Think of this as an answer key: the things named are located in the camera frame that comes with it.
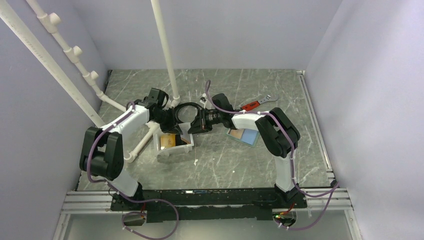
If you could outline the white pvc pipe frame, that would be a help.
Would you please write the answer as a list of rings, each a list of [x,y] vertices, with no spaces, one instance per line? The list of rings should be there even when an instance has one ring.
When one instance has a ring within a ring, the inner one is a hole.
[[[0,6],[0,13],[13,9],[81,95],[98,109],[100,100],[83,82],[81,73],[48,35],[30,6],[24,0],[7,2],[10,7]],[[50,11],[64,20],[66,39],[81,44],[83,63],[97,71],[103,83],[106,65],[72,4],[67,0],[40,0],[40,3],[45,9],[52,7]],[[75,167],[85,131],[92,125],[84,111],[0,19],[0,163],[70,163]]]

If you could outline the orange credit card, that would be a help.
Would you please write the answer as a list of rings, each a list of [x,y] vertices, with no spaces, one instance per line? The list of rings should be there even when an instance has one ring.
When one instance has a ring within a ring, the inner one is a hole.
[[[238,139],[238,140],[242,139],[243,133],[244,133],[244,129],[230,129],[229,132],[228,132],[228,134],[231,137]]]

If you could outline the aluminium extrusion frame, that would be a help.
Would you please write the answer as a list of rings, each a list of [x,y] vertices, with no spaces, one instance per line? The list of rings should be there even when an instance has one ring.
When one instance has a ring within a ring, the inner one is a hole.
[[[73,215],[106,214],[112,196],[108,191],[69,191],[65,195],[53,240],[64,240]]]

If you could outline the clear plastic tray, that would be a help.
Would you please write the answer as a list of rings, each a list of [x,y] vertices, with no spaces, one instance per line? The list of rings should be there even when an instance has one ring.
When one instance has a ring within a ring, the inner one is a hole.
[[[193,150],[194,138],[191,135],[192,144],[181,140],[181,134],[163,133],[158,130],[153,135],[153,145],[158,156],[169,157],[170,155],[188,153]]]

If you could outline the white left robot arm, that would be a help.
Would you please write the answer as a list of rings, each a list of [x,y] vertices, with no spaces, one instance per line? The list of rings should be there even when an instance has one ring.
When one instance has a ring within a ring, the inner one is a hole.
[[[104,183],[124,198],[131,210],[144,203],[142,184],[124,169],[124,139],[140,126],[154,122],[163,133],[181,134],[175,110],[166,108],[169,95],[151,88],[148,96],[130,101],[126,111],[102,127],[89,127],[85,134],[79,168],[91,183]]]

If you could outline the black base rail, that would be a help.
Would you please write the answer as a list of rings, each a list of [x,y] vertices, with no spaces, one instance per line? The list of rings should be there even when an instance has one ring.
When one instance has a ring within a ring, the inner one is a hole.
[[[175,220],[256,219],[269,221],[285,209],[305,209],[304,194],[283,193],[277,187],[143,190],[134,202],[113,194],[113,212],[146,212],[148,223]]]

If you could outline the red handled adjustable wrench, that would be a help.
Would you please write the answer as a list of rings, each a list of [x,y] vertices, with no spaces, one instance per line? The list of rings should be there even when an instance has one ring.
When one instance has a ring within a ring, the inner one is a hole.
[[[267,94],[265,97],[263,97],[263,98],[261,98],[261,99],[259,99],[259,100],[256,100],[256,101],[253,101],[253,102],[250,102],[250,103],[248,103],[248,104],[246,104],[246,105],[243,105],[243,106],[241,107],[241,110],[251,111],[251,110],[253,110],[253,109],[255,109],[255,108],[259,107],[260,105],[262,105],[262,104],[264,104],[264,103],[267,103],[267,102],[275,102],[275,101],[277,101],[278,99],[279,99],[279,97],[278,97],[278,96],[271,96],[271,95]]]

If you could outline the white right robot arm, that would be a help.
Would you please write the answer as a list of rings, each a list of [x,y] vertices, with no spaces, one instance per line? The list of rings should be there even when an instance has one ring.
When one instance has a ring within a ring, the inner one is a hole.
[[[223,93],[213,96],[211,104],[214,109],[201,107],[197,111],[188,133],[208,133],[217,124],[231,130],[258,132],[267,150],[274,156],[276,203],[282,208],[289,207],[299,192],[293,160],[301,136],[294,124],[279,107],[260,113],[249,113],[245,109],[236,111]]]

